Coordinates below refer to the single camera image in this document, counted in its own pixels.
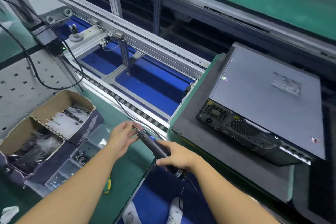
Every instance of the computer case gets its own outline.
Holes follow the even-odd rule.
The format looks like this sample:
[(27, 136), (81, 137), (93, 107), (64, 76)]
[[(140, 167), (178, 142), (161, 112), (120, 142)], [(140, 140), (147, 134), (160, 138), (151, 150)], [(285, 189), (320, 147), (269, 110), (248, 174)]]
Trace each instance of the computer case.
[(197, 119), (278, 166), (325, 159), (320, 79), (234, 43)]

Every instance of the cardboard box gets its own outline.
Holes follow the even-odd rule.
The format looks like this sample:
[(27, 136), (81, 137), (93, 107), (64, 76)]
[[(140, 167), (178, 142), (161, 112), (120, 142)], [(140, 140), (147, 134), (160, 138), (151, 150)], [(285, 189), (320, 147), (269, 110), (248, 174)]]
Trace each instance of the cardboard box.
[(5, 137), (4, 141), (0, 145), (0, 166), (3, 167), (8, 177), (19, 185), (24, 185), (24, 182), (31, 179), (44, 165), (47, 166), (49, 159), (57, 153), (65, 143), (65, 140), (59, 138), (61, 145), (54, 150), (44, 162), (40, 163), (31, 174), (26, 174), (19, 168), (13, 166), (7, 160), (7, 155), (13, 154), (19, 150), (22, 145), (34, 135), (35, 131), (41, 131), (42, 125), (37, 123), (31, 117), (23, 119), (18, 125), (16, 125)]
[[(88, 119), (82, 123), (81, 126), (79, 126), (78, 130), (71, 137), (67, 138), (58, 131), (48, 127), (46, 123), (57, 113), (63, 112), (65, 108), (72, 106), (74, 103), (77, 103), (78, 105), (89, 110), (90, 115)], [(76, 147), (78, 147), (91, 132), (93, 132), (100, 124), (104, 122), (102, 115), (96, 110), (96, 107), (91, 103), (90, 100), (78, 93), (69, 90), (60, 91), (43, 105), (38, 107), (30, 114), (30, 116), (42, 126), (46, 127), (57, 136), (65, 139), (66, 141), (69, 141)]]

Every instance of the floor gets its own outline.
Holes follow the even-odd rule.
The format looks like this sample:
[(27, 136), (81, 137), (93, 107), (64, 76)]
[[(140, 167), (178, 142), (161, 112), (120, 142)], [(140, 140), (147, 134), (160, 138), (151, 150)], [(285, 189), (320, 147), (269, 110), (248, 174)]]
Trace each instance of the floor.
[(142, 224), (166, 224), (170, 203), (180, 196), (184, 185), (181, 224), (216, 224), (195, 177), (192, 174), (188, 176), (195, 183), (198, 193), (190, 184), (177, 180), (161, 167), (150, 172), (133, 198)]

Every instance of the hand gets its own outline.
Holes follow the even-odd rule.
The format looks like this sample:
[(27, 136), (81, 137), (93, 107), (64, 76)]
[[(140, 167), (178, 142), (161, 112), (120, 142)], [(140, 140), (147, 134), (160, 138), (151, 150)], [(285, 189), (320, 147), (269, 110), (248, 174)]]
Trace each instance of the hand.
[(200, 158), (196, 153), (188, 150), (187, 148), (179, 145), (178, 143), (168, 141), (158, 141), (160, 144), (170, 150), (170, 156), (161, 158), (156, 161), (158, 166), (172, 165), (179, 169), (186, 169), (192, 171), (195, 160)]
[(134, 121), (124, 121), (112, 130), (106, 147), (109, 147), (115, 153), (115, 160), (122, 157), (126, 153), (128, 146), (138, 140), (136, 136), (138, 131), (133, 125), (143, 129), (140, 124)]

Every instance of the ventilation grille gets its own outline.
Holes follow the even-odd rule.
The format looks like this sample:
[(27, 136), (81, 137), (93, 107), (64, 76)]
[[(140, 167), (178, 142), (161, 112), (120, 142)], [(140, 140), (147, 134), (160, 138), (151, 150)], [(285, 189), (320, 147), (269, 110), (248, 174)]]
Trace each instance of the ventilation grille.
[(235, 130), (236, 132), (244, 135), (244, 136), (256, 136), (259, 133), (259, 130), (255, 127), (251, 126), (250, 124), (247, 124), (243, 120), (233, 120), (231, 122), (231, 128)]
[(271, 87), (298, 98), (301, 95), (301, 83), (289, 79), (277, 72), (273, 72)]
[(204, 112), (217, 121), (223, 121), (228, 117), (228, 112), (217, 105), (208, 105)]

